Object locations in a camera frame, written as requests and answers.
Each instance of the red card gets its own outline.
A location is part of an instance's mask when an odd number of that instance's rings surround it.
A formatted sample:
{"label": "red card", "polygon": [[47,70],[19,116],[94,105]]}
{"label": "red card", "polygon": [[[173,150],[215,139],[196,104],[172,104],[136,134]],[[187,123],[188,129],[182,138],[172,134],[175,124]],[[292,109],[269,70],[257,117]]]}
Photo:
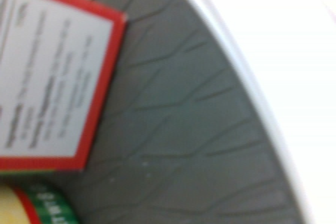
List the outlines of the red card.
{"label": "red card", "polygon": [[83,169],[127,15],[88,0],[0,0],[0,170]]}

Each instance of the curved edge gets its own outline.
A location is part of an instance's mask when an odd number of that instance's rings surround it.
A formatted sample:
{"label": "curved edge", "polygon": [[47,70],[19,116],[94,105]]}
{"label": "curved edge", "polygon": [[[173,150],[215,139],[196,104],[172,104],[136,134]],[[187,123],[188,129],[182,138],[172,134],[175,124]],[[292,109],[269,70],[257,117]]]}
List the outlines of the curved edge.
{"label": "curved edge", "polygon": [[223,48],[223,51],[226,52],[232,65],[236,69],[241,82],[248,92],[250,99],[253,101],[256,111],[268,131],[277,155],[280,157],[280,162],[283,164],[284,172],[295,193],[295,198],[302,212],[304,221],[307,224],[317,224],[305,186],[295,165],[293,157],[289,151],[284,136],[278,127],[277,118],[274,116],[268,100],[259,87],[259,83],[254,79],[253,69],[248,65],[245,56],[238,47],[238,43],[230,34],[226,22],[223,21],[223,18],[218,14],[218,9],[214,6],[211,0],[188,0],[188,2],[191,3],[196,11],[199,12],[205,23],[208,24],[211,33],[214,34],[217,42]]}

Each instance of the red border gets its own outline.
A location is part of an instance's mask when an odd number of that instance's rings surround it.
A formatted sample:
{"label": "red border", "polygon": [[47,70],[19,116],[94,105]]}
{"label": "red border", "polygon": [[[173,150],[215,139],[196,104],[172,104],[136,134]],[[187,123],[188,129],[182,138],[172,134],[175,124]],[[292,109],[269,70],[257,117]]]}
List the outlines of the red border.
{"label": "red border", "polygon": [[26,195],[26,193],[19,189],[19,188],[13,188],[14,193],[23,203],[23,207],[29,216],[29,221],[32,224],[43,224],[41,220],[40,220],[40,215],[38,212],[35,210],[35,205],[29,199],[29,196]]}
{"label": "red border", "polygon": [[127,25],[127,15],[115,9],[106,7],[97,2],[88,0],[55,0],[76,8],[94,13],[103,18],[115,21],[113,35],[110,38],[109,50],[106,55],[101,77],[94,96],[92,107],[88,116],[86,127],[83,131],[77,156],[70,157],[7,157],[0,158],[0,170],[74,170],[83,169],[89,157],[89,152],[94,143],[100,115],[104,106],[106,95],[112,81],[112,71],[118,60],[118,53],[122,44],[122,37]]}

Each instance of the yellow object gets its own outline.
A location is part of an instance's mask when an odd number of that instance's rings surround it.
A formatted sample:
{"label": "yellow object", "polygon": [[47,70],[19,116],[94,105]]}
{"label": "yellow object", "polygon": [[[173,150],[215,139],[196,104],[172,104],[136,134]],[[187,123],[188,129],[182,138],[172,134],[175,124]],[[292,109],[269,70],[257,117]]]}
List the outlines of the yellow object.
{"label": "yellow object", "polygon": [[0,224],[31,224],[22,201],[5,185],[0,185]]}

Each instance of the gray surface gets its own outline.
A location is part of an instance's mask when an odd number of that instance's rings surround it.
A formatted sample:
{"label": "gray surface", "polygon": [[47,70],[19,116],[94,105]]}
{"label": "gray surface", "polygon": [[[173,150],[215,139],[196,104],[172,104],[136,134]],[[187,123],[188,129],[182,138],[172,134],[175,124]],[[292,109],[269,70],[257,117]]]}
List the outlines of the gray surface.
{"label": "gray surface", "polygon": [[106,0],[130,27],[89,168],[50,179],[85,224],[301,224],[233,68],[185,1]]}

